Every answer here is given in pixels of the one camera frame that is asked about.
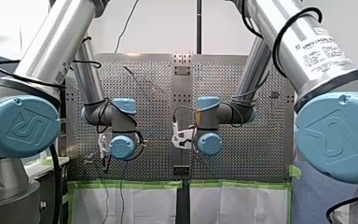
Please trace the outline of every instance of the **metal bracket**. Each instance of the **metal bracket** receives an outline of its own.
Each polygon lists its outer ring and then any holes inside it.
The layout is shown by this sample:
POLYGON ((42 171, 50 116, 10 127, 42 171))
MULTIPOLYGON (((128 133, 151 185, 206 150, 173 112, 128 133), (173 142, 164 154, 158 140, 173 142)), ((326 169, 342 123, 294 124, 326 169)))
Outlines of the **metal bracket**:
POLYGON ((172 143, 175 147, 181 149, 191 149, 193 134, 196 133, 197 130, 187 129, 178 132, 178 123, 175 122, 173 125, 173 136, 172 143))
POLYGON ((189 166, 173 166, 173 175, 189 175, 189 166))

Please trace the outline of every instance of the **white plastic piece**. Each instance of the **white plastic piece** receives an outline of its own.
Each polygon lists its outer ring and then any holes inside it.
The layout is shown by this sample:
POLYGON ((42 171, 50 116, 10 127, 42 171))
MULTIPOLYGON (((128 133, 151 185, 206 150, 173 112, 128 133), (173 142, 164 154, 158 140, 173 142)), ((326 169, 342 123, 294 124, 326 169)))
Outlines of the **white plastic piece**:
POLYGON ((109 151, 107 149, 107 144, 106 144, 106 135, 104 133, 100 133, 100 135, 98 136, 98 146, 100 147, 101 159, 109 155, 109 151))
POLYGON ((172 137, 172 143, 175 147, 181 148, 181 149, 191 149, 192 139, 193 139, 193 129, 187 129, 183 131, 178 131, 178 123, 175 122, 172 124, 173 127, 173 137, 172 137))

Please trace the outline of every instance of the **printed label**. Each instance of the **printed label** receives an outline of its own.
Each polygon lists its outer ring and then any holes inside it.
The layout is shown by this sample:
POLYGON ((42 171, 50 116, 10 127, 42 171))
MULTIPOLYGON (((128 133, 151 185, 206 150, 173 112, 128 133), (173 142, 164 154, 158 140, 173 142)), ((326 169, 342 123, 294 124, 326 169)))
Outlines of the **printed label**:
POLYGON ((330 35, 316 35, 294 48, 296 56, 302 60, 301 66, 312 73, 319 74, 338 64, 353 63, 330 35))
POLYGON ((328 35, 327 31, 323 27, 315 27, 315 28, 313 28, 313 30, 318 35, 328 35))
POLYGON ((69 65, 68 63, 62 63, 62 69, 58 71, 58 74, 55 78, 56 84, 61 85, 65 80, 66 74, 68 73, 69 65))

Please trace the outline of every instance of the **cable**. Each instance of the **cable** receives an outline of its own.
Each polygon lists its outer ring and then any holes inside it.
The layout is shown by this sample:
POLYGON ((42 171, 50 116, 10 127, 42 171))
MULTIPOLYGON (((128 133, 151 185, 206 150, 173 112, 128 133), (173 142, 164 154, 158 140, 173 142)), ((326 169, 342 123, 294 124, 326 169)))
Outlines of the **cable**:
POLYGON ((327 211, 326 211, 327 221, 328 221, 329 223, 333 223, 333 220, 331 219, 330 215, 331 215, 336 209, 338 209, 339 207, 342 207, 342 206, 344 206, 344 205, 351 204, 351 203, 358 203, 358 197, 348 199, 348 200, 346 200, 346 201, 344 201, 344 202, 341 202, 341 203, 337 203, 337 204, 333 205, 332 207, 330 207, 329 209, 327 209, 327 211))
POLYGON ((249 94, 252 94, 254 92, 257 92, 258 90, 260 90, 261 87, 264 86, 264 84, 267 82, 267 79, 269 79, 269 74, 267 74, 264 77, 263 81, 261 81, 260 84, 258 84, 258 86, 256 86, 252 91, 248 91, 248 92, 246 92, 244 94, 241 94, 241 95, 233 95, 231 98, 241 98, 241 97, 247 96, 249 94))
POLYGON ((129 158, 129 159, 126 159, 124 161, 134 161, 136 160, 138 157, 140 157, 142 155, 142 153, 144 152, 144 149, 145 149, 145 146, 144 146, 144 143, 145 143, 145 140, 144 138, 142 137, 142 133, 138 130, 135 130, 136 134, 138 134, 138 137, 139 137, 139 144, 141 144, 141 149, 139 150, 138 154, 136 154, 134 157, 132 158, 129 158))
POLYGON ((110 102, 110 105, 112 107, 114 107, 118 112, 120 112, 120 114, 124 115, 127 119, 131 120, 134 124, 135 127, 138 126, 138 123, 136 122, 135 119, 133 119, 130 115, 128 115, 127 113, 125 113, 124 111, 122 111, 120 108, 118 108, 118 106, 116 106, 115 104, 113 104, 112 102, 110 102))
POLYGON ((245 122, 245 119, 243 118, 242 113, 240 112, 240 110, 238 110, 235 106, 231 105, 230 103, 226 103, 226 102, 222 102, 223 105, 228 105, 229 107, 231 107, 231 109, 233 109, 240 117, 241 117, 241 123, 239 125, 235 125, 235 124, 231 124, 231 126, 233 128, 240 128, 242 127, 243 123, 245 122))
POLYGON ((250 19, 249 19, 249 22, 250 22, 251 25, 249 25, 248 21, 246 20, 245 10, 246 10, 246 8, 245 8, 245 0, 242 0, 242 13, 241 13, 241 16, 242 16, 243 23, 245 24, 246 28, 248 28, 248 30, 252 34, 254 34, 257 37, 260 37, 260 38, 263 39, 263 36, 255 30, 255 28, 254 28, 254 26, 253 26, 253 24, 252 24, 250 19))
POLYGON ((98 63, 96 61, 82 61, 82 60, 73 60, 73 63, 90 63, 90 64, 95 64, 96 68, 101 68, 103 65, 101 63, 98 63))
POLYGON ((125 178, 125 174, 126 174, 128 164, 129 164, 129 162, 125 161, 124 168, 123 168, 123 173, 122 173, 121 179, 120 179, 120 197, 121 197, 121 202, 123 203, 123 209, 121 210, 120 224, 123 224, 123 217, 124 217, 125 204, 124 204, 124 196, 123 196, 123 181, 124 181, 124 178, 125 178))
POLYGON ((106 111, 106 108, 109 106, 109 98, 105 98, 106 104, 100 108, 98 111, 98 121, 97 121, 97 133, 104 133, 108 126, 104 126, 100 131, 100 126, 103 125, 103 115, 106 111))
MULTIPOLYGON (((11 64, 11 63, 19 63, 20 61, 21 60, 5 60, 5 61, 0 61, 0 65, 2 65, 2 64, 11 64)), ((31 83, 39 84, 39 85, 42 85, 42 86, 49 86, 49 87, 53 87, 53 88, 58 88, 60 90, 65 89, 65 86, 63 86, 63 85, 50 84, 50 83, 38 81, 38 80, 35 80, 35 79, 31 79, 31 78, 28 78, 28 77, 18 76, 18 75, 15 75, 13 73, 8 72, 7 70, 5 70, 5 69, 3 69, 1 67, 0 67, 0 73, 5 74, 5 75, 10 76, 10 77, 14 77, 14 78, 16 78, 16 79, 18 79, 20 81, 24 81, 24 82, 31 82, 31 83)))
POLYGON ((274 63, 274 66, 276 67, 277 71, 283 76, 286 77, 286 74, 281 69, 279 63, 278 63, 278 52, 279 52, 279 46, 281 45, 281 41, 283 39, 284 34, 286 31, 292 26, 293 23, 295 23, 301 16, 308 12, 315 12, 318 14, 319 19, 318 22, 322 22, 323 14, 322 11, 317 7, 307 7, 300 12, 298 12, 296 15, 291 17, 289 20, 287 20, 286 24, 283 26, 283 28, 280 30, 280 32, 277 34, 277 37, 275 38, 275 42, 272 48, 272 61, 274 63))
POLYGON ((186 105, 179 105, 177 106, 174 110, 173 110, 173 115, 172 115, 172 121, 173 122, 176 122, 176 111, 180 108, 183 108, 183 109, 188 109, 188 110, 192 110, 192 111, 197 111, 197 109, 193 108, 193 107, 190 107, 190 106, 186 106, 186 105))
POLYGON ((105 224, 107 217, 109 215, 109 190, 107 189, 106 186, 106 180, 103 178, 103 184, 104 184, 104 188, 106 190, 106 200, 105 200, 105 204, 106 204, 106 212, 105 212, 105 217, 103 219, 103 224, 105 224))
POLYGON ((131 10, 130 16, 127 18, 126 24, 124 25, 124 29, 123 29, 123 31, 121 32, 121 35, 118 37, 117 45, 116 45, 116 49, 115 49, 115 53, 117 53, 118 47, 120 46, 121 37, 124 35, 124 33, 126 33, 127 26, 129 25, 130 19, 131 19, 131 17, 132 17, 132 13, 133 13, 133 11, 135 10, 136 5, 138 5, 138 2, 139 2, 139 0, 136 0, 136 1, 135 1, 135 4, 133 5, 132 10, 131 10))
POLYGON ((62 175, 60 162, 58 160, 58 155, 56 147, 54 144, 50 146, 51 159, 53 161, 54 167, 54 180, 55 180, 55 197, 54 197, 54 215, 53 215, 53 224, 59 224, 60 221, 60 209, 62 204, 62 175))

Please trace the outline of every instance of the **black hose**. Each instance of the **black hose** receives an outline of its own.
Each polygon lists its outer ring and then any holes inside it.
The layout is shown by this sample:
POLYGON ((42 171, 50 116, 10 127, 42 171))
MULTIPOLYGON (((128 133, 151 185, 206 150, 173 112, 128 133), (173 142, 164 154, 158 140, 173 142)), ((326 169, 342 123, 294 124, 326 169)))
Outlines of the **black hose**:
POLYGON ((54 144, 50 146, 51 158, 53 160, 54 167, 54 179, 55 179, 55 200, 54 200, 54 215, 52 224, 60 223, 60 209, 62 204, 62 176, 61 167, 58 161, 58 155, 54 144))

